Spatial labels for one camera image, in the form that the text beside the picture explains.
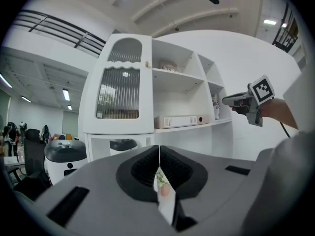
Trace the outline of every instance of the cable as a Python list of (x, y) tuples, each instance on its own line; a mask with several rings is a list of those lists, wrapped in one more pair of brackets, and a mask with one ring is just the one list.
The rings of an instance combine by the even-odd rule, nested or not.
[(287, 130), (285, 129), (285, 127), (284, 127), (283, 123), (282, 123), (282, 122), (280, 122), (280, 124), (281, 124), (281, 126), (282, 126), (283, 130), (285, 131), (286, 135), (287, 135), (289, 138), (291, 138), (291, 137), (290, 137), (290, 135), (289, 135), (289, 133), (288, 133), (288, 132), (287, 132)]

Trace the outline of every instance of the person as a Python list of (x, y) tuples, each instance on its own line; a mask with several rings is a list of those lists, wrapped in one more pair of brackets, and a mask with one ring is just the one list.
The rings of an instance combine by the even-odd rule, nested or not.
[(45, 126), (43, 127), (43, 130), (41, 131), (41, 137), (42, 137), (42, 140), (43, 140), (46, 144), (48, 144), (48, 141), (49, 141), (49, 139), (51, 138), (51, 135), (50, 135), (50, 133), (49, 133), (49, 128), (48, 128), (47, 125), (45, 125)]
[(21, 133), (21, 145), (23, 146), (24, 144), (24, 137), (25, 137), (25, 132), (27, 130), (27, 124), (24, 122), (20, 123), (20, 133)]
[(284, 100), (270, 99), (260, 105), (259, 112), (261, 117), (272, 118), (292, 128), (298, 129), (294, 117)]
[(5, 126), (3, 129), (3, 143), (4, 145), (8, 145), (8, 154), (6, 156), (12, 156), (12, 147), (13, 147), (13, 154), (17, 156), (17, 140), (18, 136), (14, 129), (10, 129), (8, 126)]

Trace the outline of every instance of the black office chair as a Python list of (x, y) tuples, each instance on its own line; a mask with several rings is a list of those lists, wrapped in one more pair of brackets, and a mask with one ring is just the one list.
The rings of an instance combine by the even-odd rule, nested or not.
[(14, 187), (15, 191), (22, 192), (31, 200), (35, 200), (51, 186), (44, 168), (46, 144), (40, 140), (39, 133), (37, 129), (29, 129), (25, 133), (24, 155), (27, 177)]

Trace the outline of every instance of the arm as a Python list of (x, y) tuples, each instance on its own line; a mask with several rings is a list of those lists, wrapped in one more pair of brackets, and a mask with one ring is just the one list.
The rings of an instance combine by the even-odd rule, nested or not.
[(284, 100), (268, 100), (260, 106), (259, 111), (262, 117), (269, 117), (298, 129), (294, 117)]

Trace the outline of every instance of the balcony railing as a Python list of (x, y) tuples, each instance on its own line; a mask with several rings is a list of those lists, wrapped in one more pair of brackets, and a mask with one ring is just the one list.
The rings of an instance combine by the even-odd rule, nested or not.
[(287, 3), (280, 28), (272, 44), (288, 53), (296, 40), (297, 25), (293, 16), (293, 12), (289, 9), (289, 5)]
[(29, 32), (49, 36), (97, 58), (106, 44), (76, 25), (38, 11), (21, 10), (12, 24), (30, 28)]

